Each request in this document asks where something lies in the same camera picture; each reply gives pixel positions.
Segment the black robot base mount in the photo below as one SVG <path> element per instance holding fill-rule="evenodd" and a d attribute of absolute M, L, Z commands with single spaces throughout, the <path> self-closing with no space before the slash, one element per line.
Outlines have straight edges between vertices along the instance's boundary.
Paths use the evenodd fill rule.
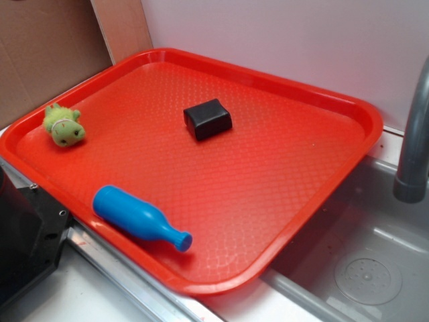
<path fill-rule="evenodd" d="M 17 188 L 1 170 L 1 310 L 57 269 L 69 224 L 52 195 Z"/>

